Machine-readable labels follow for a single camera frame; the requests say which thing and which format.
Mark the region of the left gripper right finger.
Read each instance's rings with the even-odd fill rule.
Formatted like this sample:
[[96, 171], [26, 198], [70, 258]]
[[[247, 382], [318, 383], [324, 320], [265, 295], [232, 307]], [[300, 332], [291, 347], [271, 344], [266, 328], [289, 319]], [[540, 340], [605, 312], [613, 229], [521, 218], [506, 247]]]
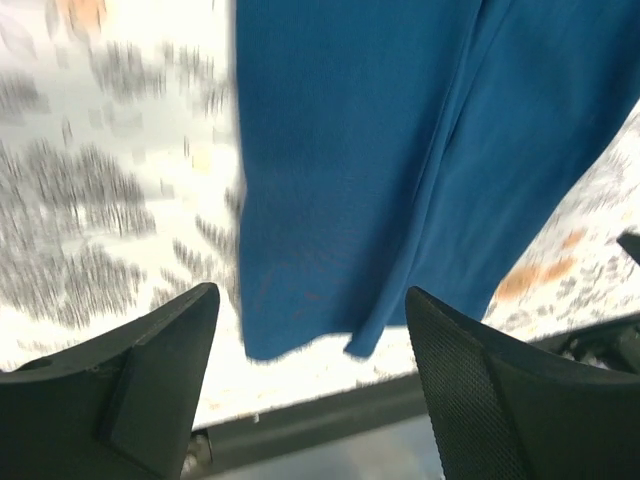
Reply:
[[419, 288], [406, 316], [448, 479], [635, 479], [639, 318], [534, 343]]

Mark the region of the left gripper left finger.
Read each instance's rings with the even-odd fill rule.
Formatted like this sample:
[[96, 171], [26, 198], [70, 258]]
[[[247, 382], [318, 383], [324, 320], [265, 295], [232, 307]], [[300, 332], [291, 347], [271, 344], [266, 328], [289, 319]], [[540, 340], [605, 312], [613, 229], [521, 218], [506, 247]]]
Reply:
[[1, 375], [4, 479], [177, 479], [215, 333], [203, 283]]

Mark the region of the navy blue mickey t-shirt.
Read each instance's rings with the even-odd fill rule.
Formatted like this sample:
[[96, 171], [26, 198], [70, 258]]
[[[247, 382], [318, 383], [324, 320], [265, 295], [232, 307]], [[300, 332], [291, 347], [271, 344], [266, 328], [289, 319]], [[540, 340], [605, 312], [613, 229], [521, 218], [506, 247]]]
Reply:
[[245, 352], [478, 320], [639, 98], [635, 1], [240, 1]]

